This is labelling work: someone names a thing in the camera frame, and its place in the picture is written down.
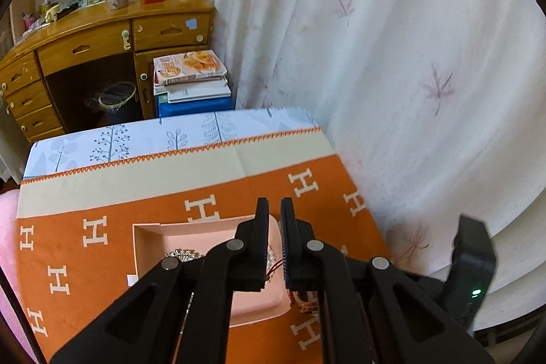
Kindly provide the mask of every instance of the orange zigzag trim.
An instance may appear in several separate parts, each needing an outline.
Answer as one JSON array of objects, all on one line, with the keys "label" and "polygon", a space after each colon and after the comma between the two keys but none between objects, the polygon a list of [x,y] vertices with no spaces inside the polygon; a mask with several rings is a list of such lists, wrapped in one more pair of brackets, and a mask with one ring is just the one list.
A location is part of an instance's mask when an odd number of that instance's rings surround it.
[{"label": "orange zigzag trim", "polygon": [[214,150],[214,149],[221,148],[221,147],[240,145],[240,144],[244,144],[244,143],[247,143],[247,142],[263,141],[263,140],[266,140],[266,139],[273,139],[273,138],[278,138],[278,137],[283,137],[283,136],[302,135],[302,134],[305,134],[305,133],[317,133],[317,132],[320,132],[320,131],[321,131],[321,129],[319,127],[315,127],[315,128],[312,128],[312,129],[289,130],[289,131],[282,131],[282,132],[279,132],[279,133],[270,133],[268,135],[252,136],[252,137],[248,137],[248,138],[234,139],[232,141],[226,141],[226,142],[217,142],[215,144],[210,144],[208,146],[199,146],[199,147],[193,147],[193,148],[182,148],[182,149],[179,149],[179,150],[172,150],[172,151],[162,151],[160,153],[152,153],[152,154],[149,154],[149,155],[140,155],[140,156],[137,156],[137,157],[134,157],[134,158],[119,159],[118,161],[111,161],[111,162],[105,162],[105,163],[100,163],[100,164],[89,165],[87,167],[81,167],[79,169],[73,169],[73,170],[69,170],[69,171],[66,171],[66,172],[47,174],[45,176],[40,176],[40,177],[37,177],[37,178],[23,179],[23,181],[21,181],[21,185],[32,184],[33,182],[39,182],[39,181],[46,180],[46,179],[51,179],[51,178],[58,178],[58,177],[61,177],[61,176],[72,176],[73,174],[84,173],[84,172],[93,171],[93,170],[105,169],[107,167],[112,167],[112,166],[115,166],[115,165],[123,165],[123,164],[127,164],[127,163],[135,163],[135,162],[140,162],[140,161],[149,161],[149,160],[152,160],[152,159],[167,158],[167,157],[176,156],[176,155],[180,155],[180,154],[184,154],[184,153],[193,153],[193,152],[198,152],[198,151],[209,151],[209,150]]}]

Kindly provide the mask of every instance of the wastebasket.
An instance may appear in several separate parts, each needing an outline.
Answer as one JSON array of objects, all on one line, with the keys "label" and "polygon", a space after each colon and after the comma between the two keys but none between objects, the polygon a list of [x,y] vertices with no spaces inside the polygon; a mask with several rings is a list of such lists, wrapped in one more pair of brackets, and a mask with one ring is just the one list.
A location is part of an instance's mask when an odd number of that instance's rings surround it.
[{"label": "wastebasket", "polygon": [[140,119],[137,87],[132,82],[117,82],[99,95],[99,108],[106,114],[108,125],[126,124]]}]

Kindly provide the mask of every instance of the pink cushion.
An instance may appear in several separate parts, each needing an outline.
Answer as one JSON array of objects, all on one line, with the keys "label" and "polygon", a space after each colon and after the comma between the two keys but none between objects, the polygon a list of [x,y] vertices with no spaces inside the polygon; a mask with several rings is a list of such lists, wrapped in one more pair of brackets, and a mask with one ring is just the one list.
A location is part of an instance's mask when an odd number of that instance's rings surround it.
[{"label": "pink cushion", "polygon": [[[17,236],[15,233],[15,220],[17,217],[18,201],[18,189],[10,190],[0,195],[0,267],[7,276],[17,298],[21,301],[17,281],[17,268],[15,267],[15,238]],[[23,332],[23,328],[19,324],[15,312],[12,310],[2,289],[0,289],[0,311],[27,353],[36,360],[28,339]]]}]

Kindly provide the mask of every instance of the stack of books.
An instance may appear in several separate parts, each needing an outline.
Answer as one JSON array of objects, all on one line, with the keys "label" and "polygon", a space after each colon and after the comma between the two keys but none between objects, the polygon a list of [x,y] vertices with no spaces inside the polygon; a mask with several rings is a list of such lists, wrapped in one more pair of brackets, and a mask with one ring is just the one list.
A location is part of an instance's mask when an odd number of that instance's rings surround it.
[{"label": "stack of books", "polygon": [[231,96],[226,67],[212,50],[155,58],[154,69],[154,96],[159,103]]}]

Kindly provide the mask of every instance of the orange blanket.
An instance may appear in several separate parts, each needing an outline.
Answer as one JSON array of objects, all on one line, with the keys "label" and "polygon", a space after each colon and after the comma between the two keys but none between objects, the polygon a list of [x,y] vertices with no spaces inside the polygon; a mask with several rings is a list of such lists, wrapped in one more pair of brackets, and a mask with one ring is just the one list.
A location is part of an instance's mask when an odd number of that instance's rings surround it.
[{"label": "orange blanket", "polygon": [[[26,180],[17,219],[24,310],[49,359],[124,293],[135,274],[132,225],[252,214],[293,198],[318,239],[366,260],[388,256],[363,198],[320,129],[132,158]],[[230,329],[227,362],[321,361],[316,317]]]}]

